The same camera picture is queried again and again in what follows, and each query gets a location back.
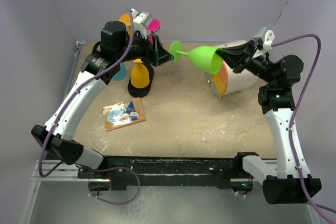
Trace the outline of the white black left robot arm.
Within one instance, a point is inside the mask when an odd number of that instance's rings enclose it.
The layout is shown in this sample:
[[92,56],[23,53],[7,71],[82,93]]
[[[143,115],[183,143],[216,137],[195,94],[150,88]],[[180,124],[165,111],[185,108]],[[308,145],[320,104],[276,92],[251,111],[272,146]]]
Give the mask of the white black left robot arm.
[[108,172],[105,156],[72,139],[93,100],[120,70],[121,63],[140,59],[146,65],[157,67],[177,61],[184,54],[181,42],[173,42],[166,50],[156,34],[149,40],[135,25],[133,19],[128,25],[121,21],[105,24],[100,41],[85,59],[77,81],[62,105],[43,126],[35,125],[31,131],[43,152],[67,165],[89,167],[96,178],[102,178]]

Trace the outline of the green wine glass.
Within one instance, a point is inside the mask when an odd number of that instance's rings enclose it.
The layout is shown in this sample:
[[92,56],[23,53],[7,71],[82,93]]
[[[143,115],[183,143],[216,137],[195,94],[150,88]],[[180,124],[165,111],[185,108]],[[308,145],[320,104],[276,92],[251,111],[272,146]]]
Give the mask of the green wine glass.
[[196,68],[210,74],[216,74],[220,71],[223,59],[218,55],[218,52],[222,51],[222,48],[214,46],[200,46],[189,52],[184,52],[180,41],[174,41],[169,49],[174,62],[179,61],[182,56],[186,56]]

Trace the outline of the yellow wine glass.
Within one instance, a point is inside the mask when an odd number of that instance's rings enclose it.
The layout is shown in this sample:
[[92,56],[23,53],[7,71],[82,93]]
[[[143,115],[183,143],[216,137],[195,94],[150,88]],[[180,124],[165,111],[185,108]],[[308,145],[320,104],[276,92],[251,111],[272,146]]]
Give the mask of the yellow wine glass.
[[138,89],[143,89],[150,82],[149,71],[145,64],[140,60],[133,60],[134,66],[131,69],[130,80],[131,84]]
[[126,25],[128,34],[131,35],[131,20],[129,14],[123,14],[120,16],[119,21]]

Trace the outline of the blue wine glass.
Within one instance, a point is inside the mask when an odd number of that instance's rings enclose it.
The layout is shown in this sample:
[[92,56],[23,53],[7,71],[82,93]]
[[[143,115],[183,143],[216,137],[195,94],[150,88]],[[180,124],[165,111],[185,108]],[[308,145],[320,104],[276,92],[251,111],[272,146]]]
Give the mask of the blue wine glass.
[[122,81],[127,76],[125,63],[120,64],[120,70],[113,76],[113,81]]

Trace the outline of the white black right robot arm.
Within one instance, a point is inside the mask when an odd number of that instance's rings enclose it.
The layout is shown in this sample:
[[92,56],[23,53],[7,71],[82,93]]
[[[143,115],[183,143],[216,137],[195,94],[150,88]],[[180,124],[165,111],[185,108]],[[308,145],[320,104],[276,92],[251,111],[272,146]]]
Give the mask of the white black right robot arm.
[[300,100],[295,101],[292,86],[300,81],[304,64],[296,55],[276,62],[263,57],[275,47],[272,41],[250,40],[242,45],[223,47],[216,53],[234,73],[247,70],[266,82],[259,88],[258,103],[266,117],[277,152],[277,167],[271,168],[258,155],[238,153],[234,173],[252,175],[261,184],[269,204],[305,204],[321,190],[321,180],[313,178],[303,156],[295,124]]

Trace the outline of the pink wine glass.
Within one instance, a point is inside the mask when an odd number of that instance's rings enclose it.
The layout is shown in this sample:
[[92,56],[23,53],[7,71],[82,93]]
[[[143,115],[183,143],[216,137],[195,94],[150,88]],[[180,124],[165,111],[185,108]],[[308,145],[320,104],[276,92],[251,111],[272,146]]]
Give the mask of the pink wine glass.
[[161,27],[161,23],[158,19],[153,19],[146,28],[149,32],[148,40],[153,43],[153,34],[155,34]]

